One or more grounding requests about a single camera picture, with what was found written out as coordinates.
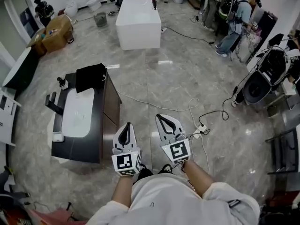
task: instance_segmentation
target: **robotic arm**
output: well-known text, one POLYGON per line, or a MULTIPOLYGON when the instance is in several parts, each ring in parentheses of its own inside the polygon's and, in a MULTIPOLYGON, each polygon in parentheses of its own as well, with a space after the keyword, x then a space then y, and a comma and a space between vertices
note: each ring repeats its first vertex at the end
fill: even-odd
MULTIPOLYGON (((155 121, 161 139, 160 147, 173 165, 190 159, 188 139, 178 120, 168 115, 157 114, 155 121)), ((137 147, 133 125, 123 125, 113 137, 112 162, 120 176, 138 174, 142 151, 137 147)))
POLYGON ((168 115, 157 114, 155 117, 161 148, 173 165, 190 159, 191 151, 180 122, 168 115))

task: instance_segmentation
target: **black towel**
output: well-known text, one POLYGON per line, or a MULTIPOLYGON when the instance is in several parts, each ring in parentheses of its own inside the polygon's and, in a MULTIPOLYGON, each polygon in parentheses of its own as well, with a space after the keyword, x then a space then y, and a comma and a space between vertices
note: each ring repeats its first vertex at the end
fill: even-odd
POLYGON ((106 71, 107 69, 102 63, 78 69, 75 85, 77 93, 89 88, 103 88, 106 71))

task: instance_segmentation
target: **white sink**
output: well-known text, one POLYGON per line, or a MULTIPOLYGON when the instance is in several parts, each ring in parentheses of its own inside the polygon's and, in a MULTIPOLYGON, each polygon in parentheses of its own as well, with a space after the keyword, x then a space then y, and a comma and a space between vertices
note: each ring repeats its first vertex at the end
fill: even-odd
POLYGON ((61 131, 66 137, 85 137, 90 131, 93 101, 93 88, 76 93, 71 89, 67 94, 61 131))

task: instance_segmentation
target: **white sleeve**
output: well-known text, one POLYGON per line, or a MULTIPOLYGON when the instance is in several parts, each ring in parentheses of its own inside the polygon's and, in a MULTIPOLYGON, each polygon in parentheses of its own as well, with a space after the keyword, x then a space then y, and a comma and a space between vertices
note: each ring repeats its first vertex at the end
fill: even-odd
POLYGON ((117 216, 123 215, 128 212, 128 207, 115 202, 110 201, 107 205, 100 208, 94 216, 87 222, 86 225, 106 225, 114 220, 117 216))
POLYGON ((260 208, 257 201, 238 192, 227 183, 216 182, 203 194, 205 200, 220 200, 228 203, 230 213, 242 224, 258 224, 260 208))

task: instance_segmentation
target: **white bathtub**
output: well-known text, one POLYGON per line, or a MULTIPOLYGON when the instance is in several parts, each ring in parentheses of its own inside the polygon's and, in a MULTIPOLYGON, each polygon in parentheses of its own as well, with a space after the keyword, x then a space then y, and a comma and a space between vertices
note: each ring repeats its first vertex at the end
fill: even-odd
POLYGON ((161 20, 152 0, 124 0, 116 26, 123 50, 160 47, 161 20))

